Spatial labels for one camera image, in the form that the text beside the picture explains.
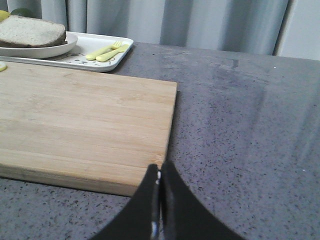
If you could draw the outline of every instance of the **yellow fruit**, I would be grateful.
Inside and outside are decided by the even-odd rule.
[[[0,22],[5,20],[10,16],[10,13],[7,11],[0,10]]]
[[[7,69],[7,65],[3,61],[0,61],[0,72],[4,71],[6,69]]]

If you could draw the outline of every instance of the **plastic fork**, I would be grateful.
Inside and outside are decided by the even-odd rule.
[[[85,56],[85,58],[89,61],[95,60],[96,57],[100,56],[101,54],[104,54],[109,49],[118,49],[122,45],[122,41],[116,41],[111,45],[104,46],[94,52],[91,52]]]

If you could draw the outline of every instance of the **green fruit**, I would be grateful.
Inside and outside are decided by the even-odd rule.
[[[11,15],[22,16],[25,18],[36,18],[35,14],[28,8],[17,8],[11,12]]]

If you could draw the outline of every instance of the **gray countertop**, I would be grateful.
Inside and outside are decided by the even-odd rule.
[[[227,226],[320,239],[318,61],[137,42],[111,73],[178,82],[168,157]],[[0,178],[0,239],[88,239],[128,201]]]

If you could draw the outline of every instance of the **bread crust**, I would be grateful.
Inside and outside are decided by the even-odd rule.
[[[49,22],[52,24],[55,24],[54,22],[51,21],[46,21],[46,20],[42,20],[42,19],[37,19],[40,21],[45,21],[45,22]],[[2,48],[47,48],[47,47],[54,47],[54,46],[59,46],[59,45],[63,45],[63,44],[67,44],[66,41],[66,30],[64,30],[64,32],[59,36],[59,38],[57,38],[54,41],[48,42],[46,44],[40,44],[40,45],[32,45],[32,44],[21,44],[21,43],[17,43],[17,42],[13,42],[13,41],[5,41],[5,40],[1,40],[0,39],[0,47]]]

